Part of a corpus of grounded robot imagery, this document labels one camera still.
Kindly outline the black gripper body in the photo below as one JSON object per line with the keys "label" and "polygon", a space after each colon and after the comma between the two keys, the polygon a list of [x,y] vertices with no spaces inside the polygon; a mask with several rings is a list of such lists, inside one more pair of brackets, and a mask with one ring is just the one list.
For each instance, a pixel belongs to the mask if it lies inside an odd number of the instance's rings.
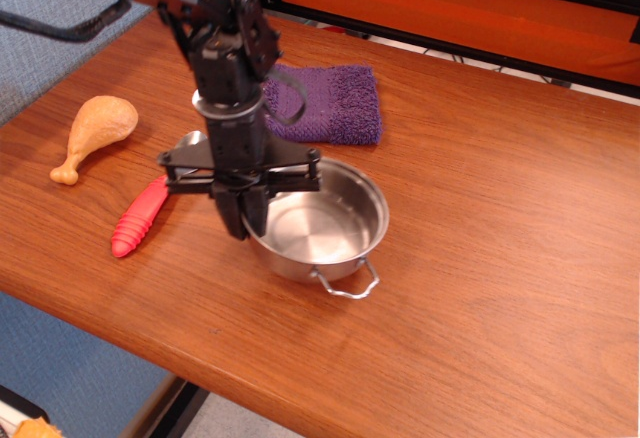
{"label": "black gripper body", "polygon": [[209,102],[195,92],[192,103],[205,120],[207,139],[158,156],[172,193],[212,195],[216,188],[243,193],[263,187],[272,197],[320,189],[320,152],[267,128],[262,91],[233,106]]}

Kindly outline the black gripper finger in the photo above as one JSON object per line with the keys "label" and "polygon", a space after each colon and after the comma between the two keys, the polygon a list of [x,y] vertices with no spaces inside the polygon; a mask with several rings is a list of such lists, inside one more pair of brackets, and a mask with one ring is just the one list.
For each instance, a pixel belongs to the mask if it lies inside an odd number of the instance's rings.
{"label": "black gripper finger", "polygon": [[220,192],[214,195],[214,200],[229,235],[244,241],[247,238],[247,231],[242,221],[240,195],[233,192]]}
{"label": "black gripper finger", "polygon": [[245,228],[258,237],[266,233],[269,193],[266,188],[250,188],[242,195]]}

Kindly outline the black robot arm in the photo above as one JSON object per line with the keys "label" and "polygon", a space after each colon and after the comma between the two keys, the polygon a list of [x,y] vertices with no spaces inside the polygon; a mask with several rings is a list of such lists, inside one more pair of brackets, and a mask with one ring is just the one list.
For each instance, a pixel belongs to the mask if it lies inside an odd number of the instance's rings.
{"label": "black robot arm", "polygon": [[194,74],[193,106],[206,122],[204,144],[159,156],[170,192],[208,194],[236,239],[264,235],[276,194],[319,190],[320,153],[267,127],[272,111],[264,82],[274,78],[303,88],[274,68],[279,34],[261,0],[136,1],[155,7],[172,30]]}

